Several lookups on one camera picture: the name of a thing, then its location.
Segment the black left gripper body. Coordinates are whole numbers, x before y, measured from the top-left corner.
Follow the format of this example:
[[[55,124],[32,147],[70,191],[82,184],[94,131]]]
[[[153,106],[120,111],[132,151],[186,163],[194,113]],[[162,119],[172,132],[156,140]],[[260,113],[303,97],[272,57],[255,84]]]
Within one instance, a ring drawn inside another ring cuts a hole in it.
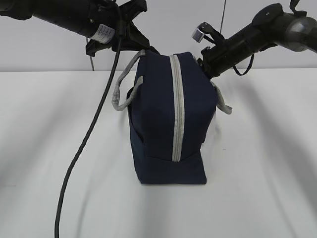
[[[115,0],[92,0],[89,21],[96,27],[86,45],[86,55],[95,56],[96,52],[112,49],[117,52],[119,39],[121,50],[126,51],[127,25],[140,13],[147,11],[145,0],[130,0],[119,6]]]

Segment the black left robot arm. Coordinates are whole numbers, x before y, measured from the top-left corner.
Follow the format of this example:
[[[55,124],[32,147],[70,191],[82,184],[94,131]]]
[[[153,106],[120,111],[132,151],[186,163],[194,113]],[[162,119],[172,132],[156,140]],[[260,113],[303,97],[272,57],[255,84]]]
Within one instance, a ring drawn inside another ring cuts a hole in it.
[[[118,5],[114,0],[2,0],[0,14],[17,20],[36,17],[89,38],[86,54],[94,57],[104,49],[157,50],[134,25],[147,11],[144,0]]]

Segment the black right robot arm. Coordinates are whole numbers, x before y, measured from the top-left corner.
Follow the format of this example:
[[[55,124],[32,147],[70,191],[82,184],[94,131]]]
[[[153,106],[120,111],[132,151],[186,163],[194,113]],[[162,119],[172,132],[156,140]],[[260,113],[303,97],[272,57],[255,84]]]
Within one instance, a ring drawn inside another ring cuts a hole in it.
[[[306,11],[296,10],[298,1],[290,2],[291,13],[283,11],[280,3],[266,6],[259,11],[252,22],[225,38],[210,24],[201,23],[192,34],[196,42],[206,39],[213,47],[201,51],[198,65],[204,74],[212,79],[250,58],[247,70],[253,65],[255,53],[282,46],[293,52],[317,51],[317,21],[307,16]]]

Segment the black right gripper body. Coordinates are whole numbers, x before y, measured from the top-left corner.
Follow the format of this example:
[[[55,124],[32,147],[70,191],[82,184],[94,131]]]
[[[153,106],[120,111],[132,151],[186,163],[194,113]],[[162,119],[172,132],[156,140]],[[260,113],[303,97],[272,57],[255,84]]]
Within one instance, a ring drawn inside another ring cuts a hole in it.
[[[225,39],[219,32],[210,33],[205,39],[214,43],[214,47],[206,47],[201,51],[202,58],[198,64],[207,77],[218,77],[223,72],[233,68],[237,75],[243,76],[249,72],[250,66],[244,73],[238,71],[236,65],[250,56],[250,46],[245,41]]]

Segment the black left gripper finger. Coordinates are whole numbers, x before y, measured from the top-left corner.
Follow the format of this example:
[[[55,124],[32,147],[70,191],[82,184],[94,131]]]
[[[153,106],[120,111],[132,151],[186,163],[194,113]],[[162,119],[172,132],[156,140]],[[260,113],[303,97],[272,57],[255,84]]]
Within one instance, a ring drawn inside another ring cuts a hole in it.
[[[126,50],[140,51],[150,50],[153,53],[160,54],[150,43],[149,39],[145,37],[138,28],[130,21],[127,25],[126,32]]]

